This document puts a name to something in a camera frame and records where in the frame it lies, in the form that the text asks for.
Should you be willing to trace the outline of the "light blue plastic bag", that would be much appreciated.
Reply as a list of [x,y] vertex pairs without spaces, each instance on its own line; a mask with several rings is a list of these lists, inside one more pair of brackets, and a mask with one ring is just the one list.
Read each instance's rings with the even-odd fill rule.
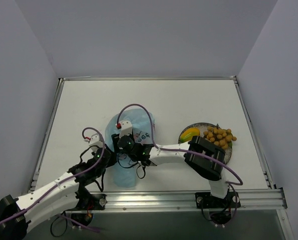
[[[117,120],[129,121],[133,127],[133,136],[136,143],[151,144],[151,124],[146,112],[141,108],[123,111],[121,115],[115,115],[109,121],[105,129],[105,143],[110,150],[114,150],[112,135],[119,134],[116,128]],[[132,188],[136,185],[137,166],[125,154],[117,155],[117,162],[113,165],[113,182],[118,187]]]

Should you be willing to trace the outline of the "yellow mango fake fruit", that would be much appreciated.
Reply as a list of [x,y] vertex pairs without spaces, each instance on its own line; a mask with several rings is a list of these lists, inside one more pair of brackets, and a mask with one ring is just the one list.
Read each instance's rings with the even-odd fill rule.
[[200,136],[200,130],[196,127],[190,127],[180,135],[182,143],[191,141],[194,136]]

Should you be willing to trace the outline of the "yellow longan fruit bunch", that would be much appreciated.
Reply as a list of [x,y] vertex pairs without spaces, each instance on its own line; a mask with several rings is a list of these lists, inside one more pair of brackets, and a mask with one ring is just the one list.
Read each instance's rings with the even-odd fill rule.
[[203,137],[223,150],[231,148],[233,142],[237,141],[237,137],[232,134],[231,129],[217,126],[208,126],[207,130],[203,132]]

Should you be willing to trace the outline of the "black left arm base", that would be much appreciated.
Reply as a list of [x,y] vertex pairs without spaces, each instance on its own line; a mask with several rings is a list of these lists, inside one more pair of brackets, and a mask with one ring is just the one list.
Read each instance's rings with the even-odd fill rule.
[[77,206],[73,208],[70,213],[72,225],[78,227],[78,224],[73,222],[73,220],[75,220],[80,224],[88,226],[94,216],[91,211],[104,210],[106,202],[106,195],[102,193],[92,194],[86,199],[80,200]]

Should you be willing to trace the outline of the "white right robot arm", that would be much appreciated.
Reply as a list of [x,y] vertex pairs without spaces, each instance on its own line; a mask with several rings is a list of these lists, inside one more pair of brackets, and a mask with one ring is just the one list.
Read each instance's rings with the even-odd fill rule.
[[136,143],[133,136],[113,134],[114,152],[125,154],[142,169],[172,163],[186,163],[198,175],[208,180],[212,203],[223,206],[229,200],[229,184],[222,172],[225,150],[200,136],[174,145],[154,145]]

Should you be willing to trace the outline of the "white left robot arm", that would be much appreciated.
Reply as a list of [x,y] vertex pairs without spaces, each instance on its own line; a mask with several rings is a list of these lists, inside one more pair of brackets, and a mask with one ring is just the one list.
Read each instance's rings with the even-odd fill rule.
[[45,220],[64,216],[70,210],[103,210],[105,195],[93,195],[87,186],[95,183],[99,190],[104,184],[106,169],[116,162],[116,154],[108,148],[98,148],[87,161],[80,161],[51,183],[13,198],[0,200],[0,240],[22,240],[27,233]]

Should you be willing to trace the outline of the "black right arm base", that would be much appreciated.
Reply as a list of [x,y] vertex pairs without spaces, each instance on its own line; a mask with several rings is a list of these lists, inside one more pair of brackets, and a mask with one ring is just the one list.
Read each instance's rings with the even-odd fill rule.
[[223,199],[214,197],[209,192],[196,192],[195,200],[196,207],[201,210],[204,219],[216,227],[225,227],[241,207],[239,195],[235,191],[228,191]]

